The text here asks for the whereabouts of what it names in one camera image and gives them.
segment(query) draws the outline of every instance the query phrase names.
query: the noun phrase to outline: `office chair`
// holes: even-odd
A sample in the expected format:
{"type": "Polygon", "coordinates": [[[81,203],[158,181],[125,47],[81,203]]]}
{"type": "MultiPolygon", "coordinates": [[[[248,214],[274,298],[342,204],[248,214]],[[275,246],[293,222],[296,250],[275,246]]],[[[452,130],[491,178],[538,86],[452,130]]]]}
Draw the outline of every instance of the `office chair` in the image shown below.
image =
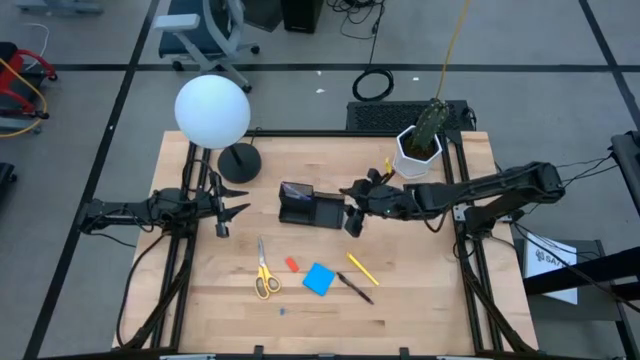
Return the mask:
{"type": "MultiPolygon", "coordinates": [[[[186,56],[200,65],[201,73],[224,69],[237,77],[242,90],[248,93],[249,81],[233,67],[231,60],[243,49],[258,54],[260,47],[257,43],[240,43],[243,27],[241,0],[174,0],[169,5],[169,15],[156,17],[154,23],[154,29],[163,31],[158,54],[161,58],[186,56]]],[[[173,62],[173,69],[184,70],[178,60],[173,62]]]]}

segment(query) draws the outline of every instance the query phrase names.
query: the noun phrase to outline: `lamp stand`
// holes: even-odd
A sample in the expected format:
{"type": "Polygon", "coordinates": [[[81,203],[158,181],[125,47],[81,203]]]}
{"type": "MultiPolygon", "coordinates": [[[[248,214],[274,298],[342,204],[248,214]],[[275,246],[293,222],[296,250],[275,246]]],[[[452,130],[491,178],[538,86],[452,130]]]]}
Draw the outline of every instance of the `lamp stand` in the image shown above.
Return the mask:
{"type": "Polygon", "coordinates": [[[233,144],[225,148],[218,158],[220,175],[234,184],[253,180],[261,167],[260,153],[250,144],[233,144]]]}

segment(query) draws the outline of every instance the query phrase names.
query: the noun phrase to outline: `black cable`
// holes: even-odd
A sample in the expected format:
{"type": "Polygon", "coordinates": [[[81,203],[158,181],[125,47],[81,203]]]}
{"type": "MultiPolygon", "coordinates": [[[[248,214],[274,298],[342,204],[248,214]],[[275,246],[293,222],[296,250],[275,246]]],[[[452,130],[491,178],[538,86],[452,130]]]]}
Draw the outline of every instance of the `black cable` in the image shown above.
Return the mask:
{"type": "Polygon", "coordinates": [[[513,251],[516,251],[516,252],[517,252],[517,250],[516,250],[516,246],[515,246],[515,245],[513,245],[512,243],[508,242],[508,241],[507,241],[507,240],[505,240],[505,239],[500,239],[500,238],[497,238],[497,237],[495,237],[495,236],[493,236],[493,235],[489,235],[489,236],[487,236],[487,237],[486,237],[486,239],[496,240],[496,241],[499,241],[499,242],[501,242],[501,243],[507,244],[507,245],[509,245],[511,248],[513,248],[513,251]]]}
{"type": "Polygon", "coordinates": [[[154,229],[153,222],[152,222],[152,223],[150,223],[150,224],[149,224],[149,223],[144,224],[144,225],[150,225],[150,226],[151,226],[151,228],[150,228],[150,229],[145,229],[145,228],[144,228],[144,226],[143,226],[143,224],[142,224],[142,222],[140,222],[140,220],[141,220],[141,219],[140,219],[140,217],[139,217],[139,216],[137,216],[136,214],[134,214],[134,213],[133,213],[133,211],[131,211],[131,209],[126,208],[126,207],[125,207],[125,208],[120,208],[120,209],[115,209],[115,210],[109,211],[109,212],[107,212],[107,213],[104,213],[104,214],[102,214],[102,215],[100,215],[100,216],[96,217],[96,218],[95,218],[95,219],[94,219],[94,220],[93,220],[89,225],[87,225],[87,226],[86,226],[82,231],[84,232],[84,231],[86,231],[87,229],[88,229],[88,230],[92,230],[92,229],[93,229],[93,225],[95,225],[98,221],[102,220],[103,218],[105,218],[105,217],[106,217],[106,216],[108,216],[108,215],[113,215],[113,214],[118,213],[118,212],[126,212],[126,213],[128,213],[128,214],[133,218],[133,221],[135,222],[136,226],[137,226],[138,228],[140,228],[140,230],[142,230],[142,231],[144,231],[144,232],[146,232],[146,233],[150,233],[150,232],[152,232],[152,231],[153,231],[153,229],[154,229]]]}
{"type": "Polygon", "coordinates": [[[334,11],[337,13],[346,13],[344,20],[342,20],[342,24],[340,24],[340,34],[351,38],[351,39],[356,39],[356,40],[369,40],[371,38],[373,38],[374,34],[375,34],[375,30],[377,29],[377,26],[374,25],[374,27],[372,28],[371,31],[371,35],[364,37],[364,36],[356,36],[356,35],[351,35],[351,34],[347,34],[344,31],[344,26],[346,25],[347,21],[349,21],[349,23],[353,24],[353,25],[360,25],[362,23],[364,23],[369,16],[371,15],[371,13],[373,12],[373,8],[375,8],[376,6],[382,5],[384,1],[382,2],[376,2],[374,0],[366,0],[366,1],[358,1],[358,0],[336,0],[333,3],[330,3],[329,0],[326,1],[327,5],[334,11]],[[368,7],[369,11],[367,12],[367,14],[361,19],[361,20],[354,20],[352,18],[353,15],[360,13],[361,9],[368,7]]]}
{"type": "Polygon", "coordinates": [[[453,252],[453,257],[455,257],[458,260],[468,260],[475,252],[476,252],[476,243],[475,241],[472,241],[471,244],[473,245],[473,248],[471,249],[471,251],[467,254],[467,256],[465,257],[461,257],[457,252],[456,249],[458,248],[458,242],[454,242],[453,243],[453,248],[451,249],[451,252],[453,252]]]}
{"type": "MultiPolygon", "coordinates": [[[[520,225],[520,227],[522,227],[523,229],[525,229],[528,232],[531,232],[529,229],[527,229],[526,227],[520,225]]],[[[562,260],[562,258],[560,258],[558,255],[554,254],[552,251],[550,251],[549,249],[540,246],[540,244],[536,243],[535,241],[531,240],[528,236],[525,236],[522,231],[520,231],[520,229],[516,226],[516,230],[518,230],[518,232],[520,233],[520,235],[522,235],[522,237],[524,237],[527,241],[531,242],[532,244],[534,244],[535,246],[539,247],[540,249],[544,250],[547,252],[547,254],[553,256],[556,260],[558,260],[562,265],[564,265],[567,269],[569,269],[569,271],[571,271],[572,273],[574,273],[576,276],[582,278],[583,280],[585,280],[586,282],[590,283],[591,285],[595,286],[596,288],[598,288],[600,291],[606,293],[607,295],[611,296],[614,300],[621,302],[625,305],[627,305],[630,309],[634,310],[635,312],[640,313],[640,308],[633,305],[631,302],[629,302],[626,299],[623,299],[622,297],[616,295],[615,293],[613,293],[612,291],[610,291],[609,289],[605,288],[604,286],[598,284],[595,280],[593,280],[591,277],[589,277],[587,274],[583,273],[582,271],[574,268],[572,265],[570,265],[569,263],[567,263],[566,261],[562,260]]]]}
{"type": "Polygon", "coordinates": [[[156,245],[158,245],[160,240],[164,239],[165,236],[167,236],[167,234],[163,233],[162,235],[160,235],[158,239],[156,239],[153,243],[151,243],[151,245],[149,245],[149,247],[146,248],[140,254],[140,256],[138,256],[136,261],[133,262],[133,266],[131,266],[131,270],[129,270],[129,275],[127,276],[127,282],[124,285],[124,294],[122,295],[122,303],[120,304],[120,311],[118,312],[118,321],[116,323],[116,340],[118,341],[118,345],[120,345],[120,347],[124,346],[124,342],[122,341],[122,335],[120,334],[120,325],[122,323],[122,314],[124,313],[124,307],[127,304],[127,296],[129,295],[129,285],[131,284],[131,278],[133,277],[133,273],[136,270],[136,267],[138,267],[138,264],[140,264],[140,260],[142,260],[142,258],[145,255],[147,255],[147,253],[149,253],[151,249],[153,249],[156,245]]]}
{"type": "Polygon", "coordinates": [[[574,180],[586,179],[586,178],[588,178],[590,176],[602,174],[603,172],[609,171],[611,169],[615,169],[617,167],[618,167],[618,165],[613,165],[613,166],[610,166],[610,167],[608,167],[608,168],[606,168],[604,170],[596,171],[596,172],[588,174],[588,175],[577,176],[574,180]]]}
{"type": "MultiPolygon", "coordinates": [[[[373,45],[371,46],[371,54],[369,55],[369,62],[367,63],[367,67],[365,68],[365,70],[362,72],[362,74],[360,74],[360,76],[358,76],[356,78],[356,80],[353,82],[353,86],[351,87],[351,92],[353,93],[353,97],[355,97],[358,101],[380,101],[384,98],[386,98],[387,96],[389,96],[391,94],[391,92],[393,92],[393,88],[395,86],[394,81],[393,81],[393,73],[390,70],[387,69],[382,69],[382,68],[371,68],[371,64],[373,63],[373,55],[375,54],[376,51],[376,42],[378,41],[378,32],[380,31],[380,19],[382,19],[382,15],[385,12],[385,3],[386,0],[383,0],[379,3],[373,3],[373,5],[371,5],[371,8],[369,10],[369,13],[371,12],[371,10],[373,9],[374,6],[380,6],[380,14],[378,14],[378,18],[376,19],[376,22],[373,24],[373,28],[372,28],[372,32],[373,32],[373,45]],[[360,92],[358,90],[358,86],[360,85],[360,82],[367,76],[372,75],[372,74],[377,74],[377,75],[382,75],[384,77],[387,78],[388,84],[387,84],[387,88],[380,94],[376,95],[376,96],[371,96],[371,97],[364,97],[362,95],[360,95],[360,92]]],[[[349,13],[347,13],[347,16],[345,17],[345,21],[346,19],[349,19],[349,13]]],[[[360,22],[353,22],[354,24],[359,24],[362,23],[362,21],[360,22]]]]}
{"type": "Polygon", "coordinates": [[[256,135],[258,134],[258,130],[263,130],[260,126],[256,126],[253,129],[253,135],[251,136],[251,142],[249,143],[249,145],[253,145],[253,140],[256,139],[256,135]]]}
{"type": "Polygon", "coordinates": [[[113,241],[117,242],[120,245],[132,247],[132,248],[136,247],[135,245],[127,244],[126,242],[118,240],[118,239],[114,238],[111,235],[107,235],[107,234],[103,234],[103,233],[92,233],[92,234],[86,234],[86,235],[88,235],[88,236],[102,236],[102,237],[106,237],[107,239],[113,240],[113,241]]]}
{"type": "Polygon", "coordinates": [[[567,250],[567,249],[563,249],[563,248],[561,248],[561,247],[557,246],[556,244],[554,244],[554,243],[552,243],[552,242],[547,241],[547,240],[546,240],[546,239],[544,239],[542,236],[540,236],[540,235],[538,235],[538,234],[536,234],[536,233],[533,233],[533,232],[531,232],[531,231],[527,230],[524,226],[520,225],[520,224],[519,224],[519,223],[517,223],[517,222],[514,222],[514,223],[513,223],[513,225],[514,225],[515,227],[518,227],[518,226],[522,227],[522,228],[523,228],[523,229],[525,229],[527,232],[531,233],[533,236],[535,236],[536,238],[538,238],[538,240],[542,241],[543,243],[547,244],[548,246],[550,246],[550,247],[552,247],[552,248],[554,248],[554,249],[557,249],[557,250],[560,250],[560,251],[566,252],[566,253],[568,253],[568,254],[572,254],[572,255],[579,256],[579,257],[581,257],[581,258],[583,258],[583,259],[585,259],[585,260],[593,260],[593,259],[592,259],[592,258],[589,258],[589,257],[586,257],[584,254],[590,254],[590,255],[593,255],[596,259],[600,257],[600,255],[599,255],[599,254],[596,254],[596,253],[594,253],[593,251],[576,251],[576,252],[573,252],[573,251],[569,251],[569,250],[567,250]]]}
{"type": "MultiPolygon", "coordinates": [[[[211,165],[209,165],[208,162],[205,162],[203,160],[192,159],[192,160],[187,161],[184,164],[184,167],[182,168],[182,185],[187,189],[187,191],[191,191],[191,192],[196,192],[198,190],[198,189],[189,188],[189,182],[186,179],[187,178],[187,167],[189,165],[194,164],[194,163],[200,163],[200,164],[204,165],[206,167],[206,169],[207,169],[207,175],[212,174],[212,173],[215,172],[215,171],[213,171],[213,168],[211,167],[211,165]]],[[[211,190],[213,190],[213,181],[210,181],[209,189],[207,189],[206,193],[210,193],[211,190]]]]}
{"type": "Polygon", "coordinates": [[[571,164],[564,164],[564,165],[556,165],[556,168],[563,168],[563,167],[570,167],[570,166],[574,166],[574,165],[589,165],[591,163],[594,163],[596,161],[600,161],[600,160],[605,160],[607,158],[597,158],[597,159],[593,159],[593,160],[588,160],[588,161],[578,161],[578,162],[574,162],[571,164]]]}
{"type": "Polygon", "coordinates": [[[606,158],[601,159],[600,161],[598,161],[597,164],[595,164],[594,166],[590,167],[589,169],[581,172],[580,174],[572,177],[571,179],[567,179],[567,180],[563,180],[562,182],[567,181],[567,183],[564,185],[564,188],[566,189],[567,186],[571,185],[572,182],[576,181],[577,179],[579,179],[581,176],[587,174],[588,172],[595,170],[598,166],[600,166],[600,164],[602,164],[603,162],[607,161],[609,158],[611,158],[611,154],[609,156],[607,156],[606,158]]]}
{"type": "Polygon", "coordinates": [[[441,215],[441,218],[440,218],[440,223],[438,224],[438,227],[437,228],[433,228],[431,226],[431,224],[429,224],[429,219],[427,218],[427,215],[424,213],[424,211],[422,210],[422,208],[420,207],[420,204],[418,204],[416,199],[410,193],[405,193],[405,194],[407,194],[407,196],[411,199],[411,201],[413,201],[413,204],[418,209],[418,212],[420,212],[420,216],[422,217],[422,221],[424,221],[425,225],[427,225],[427,228],[429,228],[429,230],[431,230],[431,232],[434,233],[434,234],[439,232],[440,229],[442,229],[442,225],[444,224],[444,219],[447,218],[447,213],[451,210],[451,206],[448,206],[442,212],[442,215],[441,215]]]}
{"type": "MultiPolygon", "coordinates": [[[[595,170],[598,166],[600,166],[600,164],[602,164],[603,162],[607,161],[607,159],[609,159],[609,158],[611,158],[611,155],[609,155],[609,156],[607,156],[607,157],[605,157],[605,158],[593,159],[593,160],[583,161],[583,162],[578,162],[578,163],[573,163],[573,164],[560,165],[560,166],[567,167],[567,166],[573,166],[573,165],[578,165],[578,164],[583,164],[583,163],[590,164],[590,163],[593,163],[593,162],[598,161],[598,163],[597,163],[597,164],[595,164],[594,166],[590,167],[589,169],[587,169],[587,170],[585,170],[585,171],[581,172],[580,174],[578,174],[578,175],[576,175],[576,176],[572,177],[571,179],[562,180],[562,182],[567,182],[563,187],[566,189],[566,188],[567,188],[567,186],[571,185],[571,183],[572,183],[572,182],[574,182],[574,181],[576,181],[576,180],[578,180],[578,179],[584,179],[584,178],[586,178],[586,177],[589,177],[589,176],[592,176],[592,175],[597,175],[597,174],[600,174],[600,173],[605,172],[605,171],[607,171],[607,170],[611,170],[611,169],[613,169],[613,168],[614,168],[614,167],[616,167],[617,165],[616,165],[616,166],[612,166],[612,167],[607,168],[607,169],[602,170],[602,171],[595,172],[595,173],[593,173],[593,174],[588,174],[588,175],[586,175],[589,171],[595,170]]],[[[537,209],[537,208],[538,208],[538,206],[540,206],[540,205],[541,205],[540,203],[536,204],[533,208],[531,208],[531,210],[529,210],[528,212],[526,212],[526,213],[525,213],[525,215],[530,215],[530,214],[531,214],[535,209],[537,209]]]]}

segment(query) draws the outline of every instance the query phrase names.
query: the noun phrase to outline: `lamp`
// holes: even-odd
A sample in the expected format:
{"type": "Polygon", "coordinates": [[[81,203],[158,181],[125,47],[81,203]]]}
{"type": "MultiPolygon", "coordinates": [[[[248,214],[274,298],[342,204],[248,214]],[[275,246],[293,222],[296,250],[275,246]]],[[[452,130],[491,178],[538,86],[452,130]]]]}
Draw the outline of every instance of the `lamp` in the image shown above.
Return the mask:
{"type": "Polygon", "coordinates": [[[180,89],[175,103],[178,127],[189,141],[208,149],[225,148],[218,171],[228,181],[245,183],[258,175],[262,160],[250,144],[236,143],[247,131],[251,109],[246,95],[231,80],[199,76],[180,89]]]}

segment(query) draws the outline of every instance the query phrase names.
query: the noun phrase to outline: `concrete floor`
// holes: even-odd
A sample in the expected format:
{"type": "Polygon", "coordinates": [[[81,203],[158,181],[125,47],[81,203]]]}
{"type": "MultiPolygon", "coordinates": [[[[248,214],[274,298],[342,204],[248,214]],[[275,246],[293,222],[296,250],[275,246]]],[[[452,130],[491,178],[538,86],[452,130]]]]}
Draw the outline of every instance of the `concrete floor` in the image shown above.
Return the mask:
{"type": "MultiPolygon", "coordinates": [[[[91,18],[21,14],[0,1],[1,39],[39,51],[41,29],[51,29],[45,57],[54,64],[127,64],[152,0],[104,1],[105,13],[91,18]]],[[[439,64],[462,0],[389,1],[374,62],[439,64]]],[[[640,64],[636,0],[590,0],[611,51],[620,65],[640,64]]],[[[161,0],[157,14],[168,1],[161,0]]],[[[262,53],[243,55],[250,64],[366,63],[370,41],[339,34],[342,15],[323,9],[314,35],[248,28],[247,40],[262,53]]],[[[347,28],[362,33],[362,28],[347,28]]],[[[159,34],[151,32],[141,64],[159,59],[159,34]]],[[[452,58],[454,64],[607,65],[576,1],[474,1],[452,58]]],[[[19,358],[40,311],[51,276],[112,113],[124,71],[65,71],[45,88],[52,114],[38,136],[0,141],[0,161],[14,163],[20,181],[0,206],[0,348],[19,358]]],[[[346,105],[354,101],[357,71],[251,71],[252,126],[264,129],[344,129],[346,105]],[[317,89],[325,90],[316,93],[317,89]]],[[[95,197],[142,199],[149,191],[157,149],[165,130],[176,129],[173,101],[195,72],[136,72],[100,177],[95,197]]],[[[396,71],[388,100],[425,100],[434,95],[439,72],[396,71]]],[[[640,95],[640,74],[625,73],[640,95]]],[[[384,86],[361,84],[364,95],[384,86]]],[[[607,153],[609,138],[635,129],[610,72],[450,72],[443,98],[466,99],[479,130],[488,131],[503,167],[530,160],[556,164],[607,153]]],[[[579,168],[565,169],[569,177],[579,168]]],[[[575,182],[566,197],[522,220],[551,238],[601,239],[608,252],[637,246],[640,221],[618,171],[575,182]]],[[[135,243],[137,231],[113,231],[135,243]]],[[[111,346],[117,308],[133,251],[82,237],[54,312],[40,356],[105,351],[111,346]]],[[[636,336],[640,317],[629,313],[636,336]]],[[[606,357],[622,353],[611,324],[535,319],[541,348],[550,353],[606,357]]]]}

